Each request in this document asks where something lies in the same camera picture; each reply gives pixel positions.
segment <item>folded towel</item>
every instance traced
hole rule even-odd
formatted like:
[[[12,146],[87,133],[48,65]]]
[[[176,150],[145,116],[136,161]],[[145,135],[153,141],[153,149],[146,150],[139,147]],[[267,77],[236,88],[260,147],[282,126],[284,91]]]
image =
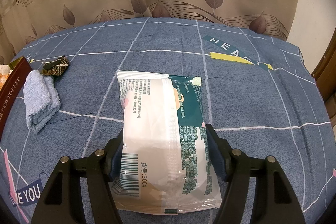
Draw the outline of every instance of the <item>folded towel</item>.
[[[27,127],[32,133],[38,133],[61,106],[54,79],[33,70],[26,78],[23,93]]]

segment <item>plaid pattern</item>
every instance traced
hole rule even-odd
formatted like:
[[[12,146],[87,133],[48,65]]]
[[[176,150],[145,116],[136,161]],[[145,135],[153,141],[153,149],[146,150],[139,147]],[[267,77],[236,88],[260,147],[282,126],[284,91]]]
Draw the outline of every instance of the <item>plaid pattern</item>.
[[[227,53],[202,40],[209,35],[244,52],[257,65],[218,60]],[[8,197],[41,177],[45,185],[63,155],[88,156],[117,136],[123,126],[117,70],[138,70],[202,78],[205,122],[247,155],[273,155],[298,197],[306,222],[313,224],[336,192],[336,145],[315,80],[305,69],[298,47],[247,29],[176,18],[134,18],[77,27],[47,35],[22,49],[39,69],[66,55],[69,69],[55,82],[61,109],[38,135],[28,132],[20,91],[0,143],[0,195],[14,215],[31,220],[35,205],[18,208]],[[11,170],[12,180],[7,169]],[[86,181],[82,198],[87,223],[94,223]],[[222,195],[226,184],[219,179]],[[249,223],[255,180],[242,223]],[[217,210],[177,216],[120,211],[124,223],[212,223]]]

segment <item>white grid line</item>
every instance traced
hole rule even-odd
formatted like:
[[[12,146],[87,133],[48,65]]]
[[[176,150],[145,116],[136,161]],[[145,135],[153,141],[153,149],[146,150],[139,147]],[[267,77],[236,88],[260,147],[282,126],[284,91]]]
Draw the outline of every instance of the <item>white grid line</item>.
[[[292,126],[292,128],[302,128],[307,125],[312,126],[322,126],[331,122],[322,122],[322,123],[313,123],[313,122],[306,122],[300,126]],[[268,127],[268,126],[255,126],[255,127],[233,127],[233,128],[215,128],[215,131],[233,131],[233,130],[250,130],[250,129],[276,129],[276,130],[288,130],[291,129],[290,127]]]
[[[280,90],[279,90],[277,84],[275,83],[274,78],[273,78],[273,76],[272,76],[272,74],[271,74],[271,72],[270,72],[269,70],[268,70],[268,73],[270,74],[270,76],[271,76],[271,78],[272,78],[272,80],[273,80],[273,83],[274,83],[275,87],[277,88],[277,91],[278,91],[278,93],[279,93],[279,95],[280,95],[280,98],[281,98],[281,101],[282,101],[282,104],[283,104],[283,108],[285,109],[285,112],[286,112],[286,115],[287,115],[287,119],[288,119],[288,122],[289,122],[289,127],[290,127],[290,130],[291,130],[292,139],[293,139],[294,145],[295,145],[295,147],[296,147],[296,150],[297,150],[297,152],[299,153],[299,156],[300,156],[300,160],[301,160],[301,164],[302,164],[302,171],[303,171],[303,198],[302,198],[302,205],[301,205],[301,209],[303,210],[303,205],[304,205],[304,203],[305,203],[305,195],[306,195],[306,176],[305,176],[305,167],[304,167],[304,165],[303,165],[303,160],[302,160],[302,156],[301,156],[300,150],[299,150],[299,148],[297,147],[296,142],[295,142],[295,138],[294,138],[294,134],[293,134],[293,128],[292,128],[292,125],[291,125],[291,120],[290,120],[290,118],[289,118],[289,114],[288,114],[288,111],[287,111],[285,102],[284,102],[284,100],[283,100],[283,98],[282,98],[282,96],[281,96]]]
[[[292,54],[292,55],[296,55],[296,56],[300,56],[300,55],[298,55],[298,54],[294,54],[294,53],[292,53],[292,52],[286,52],[286,53],[289,53],[289,54]]]
[[[308,103],[309,103],[309,105],[310,105],[311,111],[312,111],[313,114],[314,114],[315,121],[316,121],[316,123],[318,123],[318,122],[317,122],[316,115],[315,115],[315,112],[314,112],[314,110],[313,110],[313,107],[311,106],[311,103],[310,103],[310,101],[309,101],[309,98],[308,98],[308,96],[307,96],[307,93],[306,93],[306,91],[304,90],[304,88],[303,88],[303,86],[302,86],[302,84],[301,84],[299,78],[298,78],[298,81],[299,81],[299,83],[300,83],[300,86],[302,87],[302,90],[303,90],[305,96],[307,97],[307,100],[308,100]],[[325,208],[327,208],[327,163],[326,163],[326,154],[325,154],[325,151],[324,151],[324,144],[323,144],[323,139],[322,139],[322,135],[321,135],[320,127],[317,126],[317,128],[319,129],[319,133],[320,133],[320,138],[321,138],[321,143],[322,143],[322,150],[323,150],[323,157],[324,157],[324,167],[325,167],[325,201],[324,201],[324,206],[325,206]]]
[[[95,130],[95,127],[96,127],[96,123],[97,123],[98,117],[100,116],[100,112],[101,112],[101,110],[102,110],[102,108],[103,108],[103,106],[104,106],[105,100],[106,100],[106,98],[107,98],[108,93],[110,92],[110,89],[111,89],[111,87],[112,87],[112,84],[113,84],[113,82],[114,82],[114,80],[115,80],[115,78],[116,78],[116,76],[117,76],[118,70],[120,70],[120,68],[121,68],[121,66],[123,65],[123,63],[124,63],[124,61],[125,61],[125,59],[126,59],[128,53],[129,53],[129,51],[130,51],[131,48],[132,48],[134,42],[135,42],[135,41],[137,40],[137,38],[139,37],[140,33],[142,32],[142,30],[143,30],[143,28],[145,27],[145,24],[146,24],[146,22],[147,22],[148,20],[149,20],[149,17],[148,17],[148,18],[146,19],[146,21],[143,23],[143,25],[142,25],[140,31],[138,32],[137,36],[136,36],[135,39],[132,41],[132,43],[131,43],[131,45],[130,45],[128,51],[127,51],[127,53],[126,53],[125,56],[124,56],[124,59],[121,61],[120,65],[119,65],[119,67],[118,67],[118,69],[117,69],[117,71],[115,72],[115,74],[114,74],[114,76],[113,76],[113,78],[112,78],[112,81],[111,81],[109,87],[107,88],[107,91],[106,91],[106,93],[105,93],[105,95],[104,95],[104,98],[103,98],[103,100],[102,100],[102,102],[101,102],[101,104],[100,104],[98,113],[97,113],[97,115],[96,115],[96,117],[95,117],[95,119],[94,119],[94,122],[93,122],[93,125],[92,125],[92,129],[91,129],[91,132],[90,132],[90,135],[89,135],[89,139],[88,139],[87,142],[86,142],[86,145],[85,145],[85,147],[84,147],[84,150],[83,150],[83,153],[82,153],[82,156],[81,156],[81,157],[84,157],[84,156],[85,156],[85,152],[86,152],[86,150],[87,150],[87,148],[88,148],[88,145],[89,145],[89,143],[90,143],[90,141],[91,141],[91,137],[92,137],[93,132],[94,132],[94,130]]]
[[[302,79],[302,80],[305,80],[305,81],[307,81],[307,82],[309,82],[309,83],[312,83],[312,84],[316,85],[316,83],[311,82],[311,81],[309,81],[309,80],[307,80],[307,79],[305,79],[305,78],[302,78],[302,77],[300,77],[300,76],[297,76],[297,75],[295,75],[295,74],[289,72],[288,70],[285,70],[284,68],[279,67],[279,68],[276,68],[276,69],[274,69],[274,70],[279,70],[279,69],[282,69],[282,70],[284,70],[285,72],[288,72],[288,73],[291,74],[291,75],[294,75],[294,76],[296,76],[296,77],[299,77],[299,78]]]
[[[29,185],[28,182],[26,182],[26,180],[25,180],[25,179],[19,174],[19,172],[15,169],[15,167],[12,165],[12,163],[11,163],[9,160],[8,160],[8,162],[9,162],[9,164],[11,165],[11,167],[13,168],[13,170],[19,175],[19,177],[22,178],[23,182],[26,183],[27,185]]]
[[[20,176],[20,169],[21,169],[21,163],[22,163],[22,156],[23,156],[23,152],[25,151],[25,147],[26,147],[26,144],[27,144],[27,140],[28,140],[28,137],[29,137],[29,133],[30,133],[30,130],[28,131],[28,134],[27,134],[27,138],[25,140],[25,144],[23,145],[23,148],[22,148],[22,152],[21,152],[21,158],[20,158],[20,163],[19,163],[19,169],[17,171],[17,180],[16,180],[16,186],[15,186],[15,190],[17,190],[17,185],[19,183],[19,176]]]
[[[68,115],[72,115],[72,116],[85,116],[85,117],[90,117],[90,118],[95,118],[95,115],[90,115],[90,114],[77,114],[77,113],[73,113],[73,112],[68,112],[68,111],[64,111],[64,110],[59,110],[58,112],[60,113],[64,113],[64,114],[68,114]],[[110,118],[110,117],[103,117],[103,116],[99,116],[98,119],[102,119],[102,120],[109,120],[109,121],[114,121],[114,122],[121,122],[123,123],[123,120],[119,120],[119,119],[115,119],[115,118]]]
[[[78,113],[73,113],[73,112],[68,112],[64,110],[59,110],[58,112],[72,115],[72,116],[85,116],[85,117],[90,117],[90,118],[95,118],[95,115],[90,115],[90,114],[78,114]],[[114,122],[121,122],[123,123],[123,120],[115,119],[115,118],[110,118],[110,117],[104,117],[104,116],[99,116],[99,119],[103,120],[109,120],[109,121],[114,121]],[[312,125],[312,126],[322,126],[324,124],[331,124],[331,122],[321,122],[321,123],[313,123],[313,122],[306,122],[300,126],[292,126],[292,128],[302,128],[304,126]],[[216,131],[232,131],[232,130],[250,130],[250,129],[276,129],[276,130],[287,130],[290,129],[290,127],[269,127],[269,126],[254,126],[254,127],[233,127],[233,128],[215,128]]]
[[[113,53],[119,53],[119,52],[127,52],[127,51],[117,51],[117,52],[90,52],[90,53],[84,53],[84,54],[77,54],[77,56],[81,56],[81,55],[95,55],[95,54],[113,54]],[[178,52],[178,53],[186,53],[186,54],[195,54],[195,55],[203,55],[201,53],[198,53],[198,52],[183,52],[183,51],[173,51],[173,50],[145,50],[145,51],[129,51],[129,52]],[[60,58],[61,56],[54,56],[54,57],[49,57],[49,58],[44,58],[44,59],[39,59],[39,60],[34,60],[33,62],[39,62],[39,61],[44,61],[44,60],[47,60],[47,59],[54,59],[54,58]],[[288,70],[285,70],[284,68],[276,68],[274,69],[275,70],[279,70],[279,69],[282,69],[284,70],[285,72],[288,72],[289,74],[293,75],[293,76],[296,76],[295,74],[289,72]],[[316,83],[314,82],[311,82],[305,78],[302,78],[300,76],[297,76],[299,77],[300,79],[302,80],[305,80],[309,83],[312,83],[314,85],[316,85]]]
[[[213,210],[209,210],[209,221],[208,221],[208,224],[212,224],[213,222]]]
[[[103,27],[105,25],[105,23],[107,23],[108,21],[104,22],[104,24],[102,26],[100,26],[100,28],[98,30],[95,31],[95,33],[89,38],[89,40],[87,42],[85,42],[85,44],[79,48],[78,52],[76,52],[76,54],[74,55],[74,57],[70,60],[70,63],[72,62],[72,60],[77,56],[77,54],[81,51],[81,49],[91,40],[92,37],[95,36],[95,34],[101,29],[101,27]]]
[[[198,21],[196,20],[196,26],[197,26],[197,32],[199,36],[199,41],[201,42],[201,51],[203,55],[203,66],[204,66],[204,73],[205,73],[205,87],[207,90],[207,99],[208,99],[208,111],[209,111],[209,123],[212,123],[212,109],[211,109],[211,98],[210,98],[210,89],[209,89],[209,83],[208,83],[208,71],[207,71],[207,65],[205,62],[205,53],[203,50],[203,42],[202,42],[202,37],[200,33],[200,29],[198,27]]]
[[[54,50],[74,31],[74,30],[76,30],[78,27],[76,27],[76,28],[74,28],[74,29],[72,29],[72,31],[71,32],[69,32],[66,36],[65,36],[65,38],[63,38],[62,40],[61,40],[61,42],[60,43],[58,43],[57,44],[57,46],[52,50],[52,52],[50,52],[48,55],[47,55],[47,57],[46,57],[46,59],[48,59],[48,57],[49,57],[49,55],[51,55],[53,52],[54,52]]]
[[[74,32],[81,32],[81,31],[85,31],[85,30],[91,30],[91,29],[95,29],[95,28],[101,28],[101,27],[111,27],[111,26],[119,26],[119,25],[128,25],[128,24],[140,24],[140,23],[143,23],[143,21],[140,21],[140,22],[130,22],[130,23],[120,23],[120,24],[113,24],[113,25],[105,25],[103,24],[103,26],[96,26],[96,27],[90,27],[90,28],[85,28],[85,29],[81,29],[81,30],[78,30],[78,31],[74,31]],[[169,22],[169,21],[161,21],[161,22],[156,22],[156,21],[148,21],[147,23],[155,23],[155,24],[161,24],[161,23],[170,23],[170,24],[179,24],[179,25],[186,25],[186,26],[196,26],[196,25],[193,25],[193,24],[186,24],[186,23],[178,23],[178,22]],[[233,31],[228,31],[228,30],[223,30],[223,29],[217,29],[217,28],[211,28],[211,27],[207,27],[207,26],[202,26],[202,25],[199,25],[199,27],[202,27],[202,28],[208,28],[208,29],[213,29],[213,30],[219,30],[219,31],[223,31],[223,32],[230,32],[230,33],[237,33],[237,34],[242,34],[240,32],[233,32]],[[63,35],[66,35],[68,33],[63,33],[63,34],[60,34],[60,35],[55,35],[53,37],[61,37]],[[253,38],[260,38],[260,39],[264,39],[264,40],[267,40],[266,38],[264,37],[254,37],[250,34],[246,34],[248,35],[249,37],[253,37]]]
[[[49,37],[48,39],[46,39],[46,43],[44,43],[43,44],[43,46],[41,47],[41,48],[39,48],[39,50],[36,52],[36,54],[35,54],[35,57],[37,56],[37,53],[48,43],[48,41],[51,39],[51,38],[53,38],[53,35],[54,35],[54,33],[52,34],[52,36],[51,37]]]
[[[287,65],[288,65],[289,67],[291,67],[291,66],[288,64],[288,62],[287,62],[287,58],[286,58],[285,53],[284,53],[284,52],[282,52],[282,53],[283,53],[283,56],[285,57],[285,60],[286,60]]]
[[[261,62],[261,61],[260,61],[259,53],[258,53],[257,49],[255,48],[255,46],[253,45],[252,41],[247,37],[246,33],[244,33],[243,30],[242,30],[240,27],[238,27],[238,28],[239,28],[239,30],[245,35],[245,37],[249,40],[249,42],[251,43],[251,45],[253,46],[253,48],[254,48],[255,51],[257,52],[259,62]]]
[[[300,54],[300,48],[297,47],[297,52],[299,53],[299,58],[300,58],[300,62],[302,64],[302,67],[304,68],[304,70],[307,72],[308,75],[310,75],[309,71],[307,70],[307,68],[305,67],[304,63],[303,63],[303,56],[302,56],[302,59],[301,59],[301,54]]]
[[[39,43],[40,43],[39,40],[40,40],[40,38],[39,38],[38,40],[35,41],[36,43],[35,43],[34,45],[31,45],[31,46],[22,48],[22,49],[24,50],[24,51],[22,52],[22,55],[26,52],[26,49],[28,49],[28,48],[30,48],[30,47],[35,47],[37,44],[39,44]]]
[[[95,55],[95,54],[113,54],[113,53],[120,53],[120,52],[127,52],[127,51],[116,51],[116,52],[89,52],[84,54],[77,54],[77,56],[80,55]],[[202,53],[199,52],[184,52],[184,51],[173,51],[173,50],[145,50],[145,51],[129,51],[129,52],[178,52],[178,53],[186,53],[186,54],[195,54],[195,55],[202,55]],[[60,58],[61,56],[54,56],[49,58],[43,58],[39,60],[34,60],[33,62],[39,62],[44,61],[47,59],[54,59],[54,58]]]
[[[334,175],[332,175],[331,177],[330,177],[330,179],[325,183],[325,185],[322,187],[322,189],[321,189],[321,192],[320,192],[320,194],[319,194],[319,196],[317,197],[317,199],[315,199],[306,209],[304,209],[302,212],[303,213],[305,213],[306,211],[308,211],[309,210],[309,208],[313,205],[313,204],[315,204],[316,203],[316,201],[318,201],[319,200],[319,197],[320,197],[320,195],[322,194],[322,191],[323,191],[323,189],[324,189],[324,187],[327,187],[327,184],[329,183],[329,181],[333,178],[333,176]]]

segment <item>white plastic bag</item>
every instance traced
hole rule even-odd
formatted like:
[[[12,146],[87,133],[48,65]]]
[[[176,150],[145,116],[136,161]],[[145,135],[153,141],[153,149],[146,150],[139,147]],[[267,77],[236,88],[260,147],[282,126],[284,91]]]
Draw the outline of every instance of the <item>white plastic bag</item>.
[[[124,109],[118,209],[177,214],[219,208],[209,159],[201,78],[118,71]]]

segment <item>pink stripe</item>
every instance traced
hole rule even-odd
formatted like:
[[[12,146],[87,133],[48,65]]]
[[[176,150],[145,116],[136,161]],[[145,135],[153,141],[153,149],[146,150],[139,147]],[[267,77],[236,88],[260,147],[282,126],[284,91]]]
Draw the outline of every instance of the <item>pink stripe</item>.
[[[13,176],[12,176],[12,172],[11,172],[11,168],[9,166],[9,160],[8,160],[8,154],[7,154],[7,149],[5,150],[5,152],[3,153],[4,157],[5,157],[5,165],[6,165],[6,170],[7,170],[7,175],[8,175],[8,179],[9,179],[9,191],[10,191],[10,196],[13,198],[14,202],[16,203],[17,208],[19,209],[22,217],[24,218],[24,220],[29,223],[28,218],[25,216],[24,212],[22,211],[22,209],[20,208],[20,206],[18,205],[18,201],[17,201],[17,195],[16,195],[16,191],[15,191],[15,187],[14,187],[14,181],[13,181]]]

